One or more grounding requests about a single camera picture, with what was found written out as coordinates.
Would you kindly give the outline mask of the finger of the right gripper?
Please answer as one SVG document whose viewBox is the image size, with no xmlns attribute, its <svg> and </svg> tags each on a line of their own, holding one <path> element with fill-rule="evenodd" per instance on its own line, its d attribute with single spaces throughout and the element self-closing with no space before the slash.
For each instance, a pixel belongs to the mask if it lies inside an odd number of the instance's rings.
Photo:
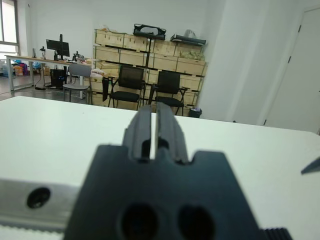
<svg viewBox="0 0 320 240">
<path fill-rule="evenodd" d="M 316 160 L 312 161 L 309 165 L 307 165 L 302 171 L 301 174 L 309 174 L 320 171 L 320 157 Z"/>
</svg>

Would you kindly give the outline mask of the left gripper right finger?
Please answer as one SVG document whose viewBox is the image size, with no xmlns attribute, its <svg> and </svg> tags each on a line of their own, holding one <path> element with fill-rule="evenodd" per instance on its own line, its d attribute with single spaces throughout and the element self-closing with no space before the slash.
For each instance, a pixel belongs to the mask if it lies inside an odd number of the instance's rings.
<svg viewBox="0 0 320 240">
<path fill-rule="evenodd" d="M 160 149 L 166 149 L 170 159 L 179 164 L 189 162 L 185 135 L 175 118 L 172 109 L 158 102 L 156 104 L 156 153 Z"/>
</svg>

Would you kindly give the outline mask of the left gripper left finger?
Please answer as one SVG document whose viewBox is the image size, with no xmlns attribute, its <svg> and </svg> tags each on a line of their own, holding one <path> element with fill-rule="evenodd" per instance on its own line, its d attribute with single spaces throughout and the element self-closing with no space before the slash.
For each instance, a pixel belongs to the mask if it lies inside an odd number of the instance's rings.
<svg viewBox="0 0 320 240">
<path fill-rule="evenodd" d="M 131 160 L 141 163 L 150 161 L 151 113 L 150 105 L 141 107 L 124 131 L 122 145 L 127 147 Z"/>
</svg>

